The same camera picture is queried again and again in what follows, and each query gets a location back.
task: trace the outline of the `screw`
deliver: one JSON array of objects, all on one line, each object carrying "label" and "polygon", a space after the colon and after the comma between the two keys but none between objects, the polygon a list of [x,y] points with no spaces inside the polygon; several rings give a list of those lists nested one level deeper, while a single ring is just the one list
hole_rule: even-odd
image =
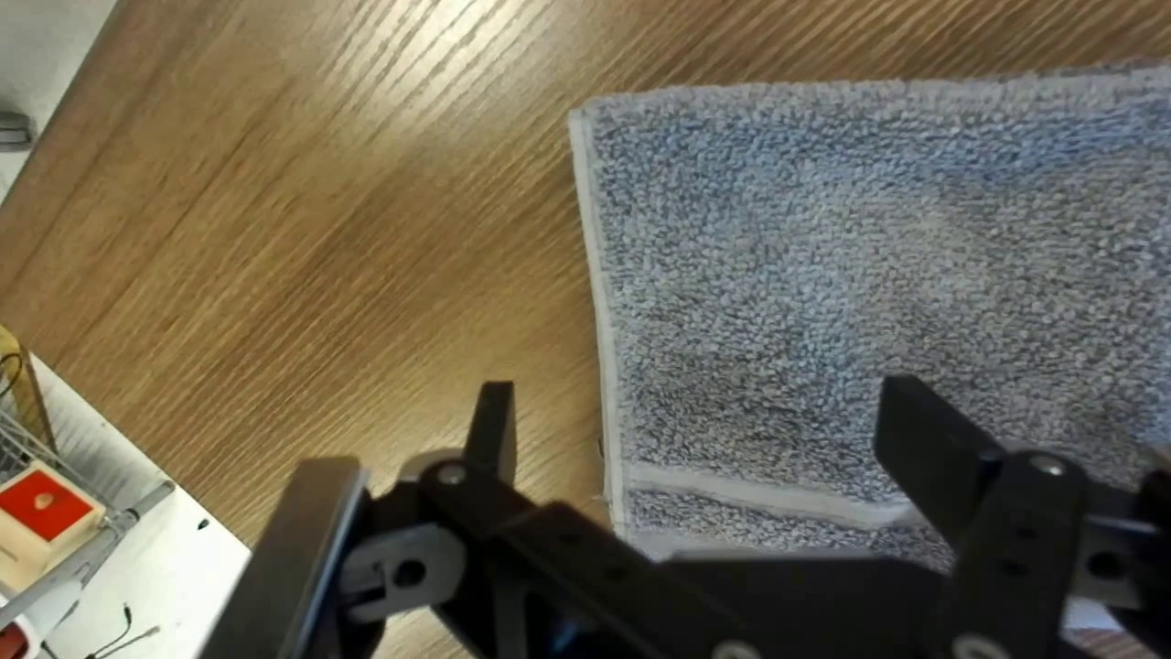
[{"label": "screw", "polygon": [[465,483],[469,481],[469,470],[465,466],[445,466],[440,470],[440,483],[446,483],[446,488],[457,488],[457,483]]},{"label": "screw", "polygon": [[1054,457],[1054,453],[1031,453],[1029,466],[1031,466],[1036,472],[1042,472],[1042,477],[1054,477],[1054,481],[1063,481],[1063,477],[1070,472],[1067,461]]},{"label": "screw", "polygon": [[956,659],[1010,659],[1010,651],[1004,651],[991,636],[981,635],[962,635],[951,643]]},{"label": "screw", "polygon": [[757,648],[749,648],[746,641],[723,641],[709,659],[762,659]]}]

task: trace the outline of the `gray towel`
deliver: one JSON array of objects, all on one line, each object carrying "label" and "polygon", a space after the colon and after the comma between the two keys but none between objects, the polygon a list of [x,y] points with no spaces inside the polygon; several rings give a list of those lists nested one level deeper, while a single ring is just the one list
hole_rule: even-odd
[{"label": "gray towel", "polygon": [[670,89],[571,139],[637,546],[946,561],[885,374],[1108,483],[1171,453],[1169,70]]}]

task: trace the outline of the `wood grain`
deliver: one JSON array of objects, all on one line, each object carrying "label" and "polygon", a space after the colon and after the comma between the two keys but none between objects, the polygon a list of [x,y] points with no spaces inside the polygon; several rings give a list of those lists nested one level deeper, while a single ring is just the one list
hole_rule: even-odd
[{"label": "wood grain", "polygon": [[1169,51],[1162,0],[126,0],[0,209],[0,320],[251,542],[296,457],[457,444],[488,376],[520,483],[596,503],[571,105]]}]

